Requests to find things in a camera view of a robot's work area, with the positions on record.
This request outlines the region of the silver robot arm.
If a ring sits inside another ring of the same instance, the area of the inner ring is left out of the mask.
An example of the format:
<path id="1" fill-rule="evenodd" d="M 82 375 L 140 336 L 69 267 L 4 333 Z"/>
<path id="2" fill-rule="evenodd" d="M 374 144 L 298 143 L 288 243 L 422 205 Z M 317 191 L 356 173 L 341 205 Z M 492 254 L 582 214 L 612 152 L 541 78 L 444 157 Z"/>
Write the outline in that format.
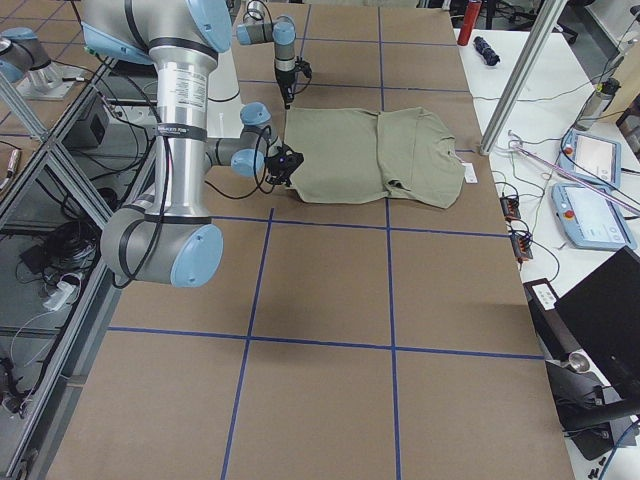
<path id="1" fill-rule="evenodd" d="M 243 46 L 271 43 L 274 47 L 274 74 L 285 110 L 310 84 L 311 64 L 296 53 L 297 31 L 287 15 L 273 17 L 265 1 L 247 1 L 236 38 Z"/>
<path id="2" fill-rule="evenodd" d="M 278 136 L 268 108 L 239 97 L 231 44 L 270 43 L 285 104 L 309 65 L 295 52 L 296 27 L 286 15 L 265 18 L 249 4 L 234 25 L 227 1 L 89 1 L 82 31 L 96 54 L 151 65 L 157 73 L 154 183 L 119 208 L 101 236 L 113 283 L 134 281 L 199 287 L 223 254 L 221 230 L 202 201 L 205 178 L 230 167 L 270 193 L 288 184 L 302 154 Z"/>

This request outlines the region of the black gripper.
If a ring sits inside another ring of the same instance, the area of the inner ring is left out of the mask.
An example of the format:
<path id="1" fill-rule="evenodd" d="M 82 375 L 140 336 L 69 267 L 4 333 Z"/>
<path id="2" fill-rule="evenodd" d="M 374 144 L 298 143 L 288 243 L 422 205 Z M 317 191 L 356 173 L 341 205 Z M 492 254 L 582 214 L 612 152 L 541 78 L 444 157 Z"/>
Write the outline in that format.
<path id="1" fill-rule="evenodd" d="M 313 71 L 311 64 L 303 58 L 290 60 L 274 60 L 274 72 L 284 103 L 292 103 L 297 91 L 295 83 L 297 75 L 302 73 L 308 81 L 312 79 Z"/>
<path id="2" fill-rule="evenodd" d="M 291 176 L 304 162 L 304 155 L 282 144 L 276 153 L 265 159 L 266 181 L 269 184 L 290 184 Z"/>

